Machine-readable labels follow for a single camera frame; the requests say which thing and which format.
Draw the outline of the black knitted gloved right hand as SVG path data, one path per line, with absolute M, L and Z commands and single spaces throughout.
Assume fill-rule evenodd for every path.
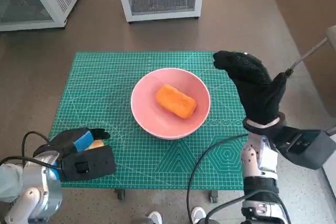
M 227 72 L 236 86 L 246 118 L 267 125 L 279 116 L 279 104 L 286 90 L 287 76 L 272 79 L 262 62 L 245 52 L 218 51 L 214 67 Z

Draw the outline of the black left hand blue tape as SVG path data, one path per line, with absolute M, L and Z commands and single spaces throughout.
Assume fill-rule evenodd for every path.
M 58 133 L 48 146 L 56 149 L 60 157 L 85 151 L 94 141 L 109 139 L 110 134 L 102 128 L 81 127 Z

